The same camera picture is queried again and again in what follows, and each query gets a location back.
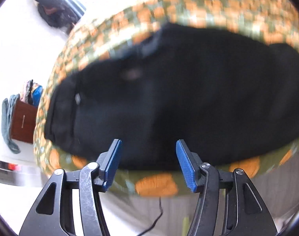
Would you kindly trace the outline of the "black pants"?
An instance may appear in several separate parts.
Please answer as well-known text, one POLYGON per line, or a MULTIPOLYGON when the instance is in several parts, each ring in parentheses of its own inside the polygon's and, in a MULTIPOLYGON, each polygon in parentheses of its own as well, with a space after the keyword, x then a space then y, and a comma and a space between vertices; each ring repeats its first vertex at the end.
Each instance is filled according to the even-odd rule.
POLYGON ((299 53, 167 23, 66 77, 44 137, 87 160, 118 138, 130 170, 176 170, 180 139, 212 165, 263 155, 299 138, 299 53))

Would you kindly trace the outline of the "green object on floor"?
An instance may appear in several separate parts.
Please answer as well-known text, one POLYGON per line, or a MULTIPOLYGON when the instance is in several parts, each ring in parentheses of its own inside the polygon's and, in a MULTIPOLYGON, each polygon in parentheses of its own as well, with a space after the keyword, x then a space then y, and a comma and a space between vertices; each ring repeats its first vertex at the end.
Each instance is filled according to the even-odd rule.
POLYGON ((182 220, 182 233, 181 233, 181 236, 187 236, 189 227, 190 227, 190 220, 189 220, 189 217, 186 216, 182 220))

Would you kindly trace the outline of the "brown wooden nightstand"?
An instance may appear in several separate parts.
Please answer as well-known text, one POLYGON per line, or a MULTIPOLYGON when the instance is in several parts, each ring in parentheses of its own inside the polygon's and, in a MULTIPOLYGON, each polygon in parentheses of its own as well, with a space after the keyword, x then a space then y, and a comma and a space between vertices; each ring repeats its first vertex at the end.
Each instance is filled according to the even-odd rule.
POLYGON ((11 139, 33 144, 36 115, 36 107, 17 100, 11 121, 11 139))

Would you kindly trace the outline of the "clothes pile on nightstand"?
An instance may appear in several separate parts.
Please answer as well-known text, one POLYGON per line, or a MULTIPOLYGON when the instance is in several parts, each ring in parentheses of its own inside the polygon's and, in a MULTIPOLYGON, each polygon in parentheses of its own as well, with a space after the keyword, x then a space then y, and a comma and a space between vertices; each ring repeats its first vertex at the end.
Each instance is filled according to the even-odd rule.
POLYGON ((34 80, 29 80, 26 84, 25 89, 20 93, 20 101, 30 104, 34 107, 38 107, 41 96, 43 92, 43 86, 34 82, 34 80))

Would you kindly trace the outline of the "olive orange floral quilt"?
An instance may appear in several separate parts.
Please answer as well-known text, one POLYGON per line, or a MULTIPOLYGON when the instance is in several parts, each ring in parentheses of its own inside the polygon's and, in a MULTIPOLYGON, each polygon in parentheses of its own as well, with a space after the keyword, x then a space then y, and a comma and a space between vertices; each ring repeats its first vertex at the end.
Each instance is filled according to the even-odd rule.
MULTIPOLYGON (((81 24, 71 32, 42 94, 34 131, 34 154, 45 175, 52 175, 56 169, 75 171, 95 161, 65 152, 44 137, 56 87, 93 61, 113 58, 120 50, 141 43, 167 23, 226 30, 265 45, 288 44, 299 53, 299 13, 289 0, 123 0, 118 6, 106 6, 101 18, 81 24)), ((299 138, 263 155, 214 166, 226 171, 241 167, 249 177, 254 177, 283 165, 297 152, 299 138)), ((179 163, 174 171, 119 166, 115 188, 142 196, 179 195, 185 191, 179 170, 179 163)))

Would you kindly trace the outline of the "dark bags hanging on wall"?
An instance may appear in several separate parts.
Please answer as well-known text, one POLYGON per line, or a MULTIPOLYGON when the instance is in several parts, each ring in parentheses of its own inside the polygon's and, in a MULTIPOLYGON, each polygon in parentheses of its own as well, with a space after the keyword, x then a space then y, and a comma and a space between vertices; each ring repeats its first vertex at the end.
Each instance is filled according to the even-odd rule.
POLYGON ((66 0, 34 0, 37 2, 37 9, 40 16, 53 28, 64 30, 70 34, 79 16, 66 2, 66 0))

